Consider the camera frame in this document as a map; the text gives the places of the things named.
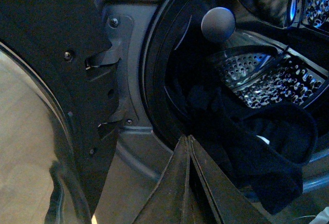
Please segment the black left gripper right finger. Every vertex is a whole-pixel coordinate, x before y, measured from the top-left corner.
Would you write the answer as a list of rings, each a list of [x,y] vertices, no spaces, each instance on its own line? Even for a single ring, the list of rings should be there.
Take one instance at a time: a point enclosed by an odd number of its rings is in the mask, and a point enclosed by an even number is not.
[[[189,146],[193,166],[216,223],[270,223],[193,136],[189,136]]]

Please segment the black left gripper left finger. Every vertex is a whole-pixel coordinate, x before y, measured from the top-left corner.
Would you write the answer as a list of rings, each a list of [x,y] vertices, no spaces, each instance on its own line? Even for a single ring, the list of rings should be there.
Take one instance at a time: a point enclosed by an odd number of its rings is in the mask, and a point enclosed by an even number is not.
[[[133,223],[191,223],[190,150],[180,137],[159,182]]]

